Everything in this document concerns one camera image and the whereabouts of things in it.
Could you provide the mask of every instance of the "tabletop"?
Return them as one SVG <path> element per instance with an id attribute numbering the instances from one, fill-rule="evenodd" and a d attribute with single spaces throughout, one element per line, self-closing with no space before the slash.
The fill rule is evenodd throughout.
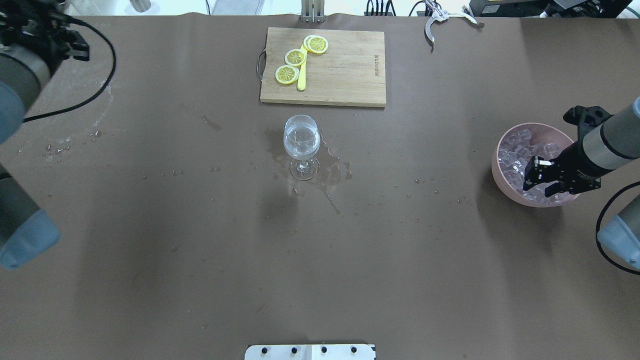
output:
<path id="1" fill-rule="evenodd" d="M 376 344 L 381 360 L 639 356 L 640 282 L 600 257 L 594 227 L 640 163 L 534 209 L 500 193 L 490 158 L 516 124 L 575 139 L 569 108 L 628 106 L 640 21 L 450 19 L 432 52 L 420 18 L 85 20 L 116 47 L 112 84 L 0 146 L 62 233 L 0 274 L 1 359 L 242 359 L 321 342 Z M 387 107 L 260 103 L 269 26 L 384 31 Z M 92 60 L 66 61 L 30 115 L 104 81 L 108 48 L 81 31 Z M 309 182 L 282 145 L 297 113 L 326 143 Z"/>

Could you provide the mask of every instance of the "glass of water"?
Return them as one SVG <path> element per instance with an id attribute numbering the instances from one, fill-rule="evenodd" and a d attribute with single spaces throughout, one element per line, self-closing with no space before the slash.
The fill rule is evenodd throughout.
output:
<path id="1" fill-rule="evenodd" d="M 314 157 L 320 148 L 320 133 L 309 115 L 293 115 L 284 126 L 284 148 L 294 158 L 289 165 L 291 175 L 298 180 L 311 179 L 318 171 Z"/>

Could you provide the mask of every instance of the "yellow knife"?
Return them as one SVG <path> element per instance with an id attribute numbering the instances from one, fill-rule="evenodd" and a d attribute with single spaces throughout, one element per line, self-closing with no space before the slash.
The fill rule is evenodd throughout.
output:
<path id="1" fill-rule="evenodd" d="M 300 65 L 300 74 L 298 75 L 298 90 L 305 91 L 307 88 L 307 48 L 302 45 L 300 51 L 305 55 L 305 62 Z"/>

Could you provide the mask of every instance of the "wooden cutting board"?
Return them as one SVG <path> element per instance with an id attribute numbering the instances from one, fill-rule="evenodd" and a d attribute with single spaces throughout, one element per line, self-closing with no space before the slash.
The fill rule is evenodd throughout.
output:
<path id="1" fill-rule="evenodd" d="M 298 91 L 296 83 L 282 85 L 276 81 L 275 71 L 285 65 L 287 51 L 300 48 L 307 35 L 325 37 L 329 48 L 324 54 L 309 52 L 307 88 Z M 266 52 L 262 102 L 380 108 L 387 105 L 385 34 L 381 31 L 269 28 Z"/>

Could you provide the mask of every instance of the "light blue joint cover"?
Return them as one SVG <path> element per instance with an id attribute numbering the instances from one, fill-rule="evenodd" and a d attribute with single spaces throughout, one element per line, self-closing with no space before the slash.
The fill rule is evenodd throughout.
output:
<path id="1" fill-rule="evenodd" d="M 56 224 L 40 209 L 23 222 L 0 249 L 0 264 L 14 270 L 45 252 L 59 239 Z"/>
<path id="2" fill-rule="evenodd" d="M 640 241 L 618 215 L 598 232 L 598 241 L 629 265 L 640 270 Z"/>
<path id="3" fill-rule="evenodd" d="M 636 101 L 634 101 L 632 107 L 636 116 L 640 118 L 640 97 L 638 97 Z"/>
<path id="4" fill-rule="evenodd" d="M 22 99 L 0 81 L 0 143 L 18 131 L 24 120 L 24 112 Z"/>

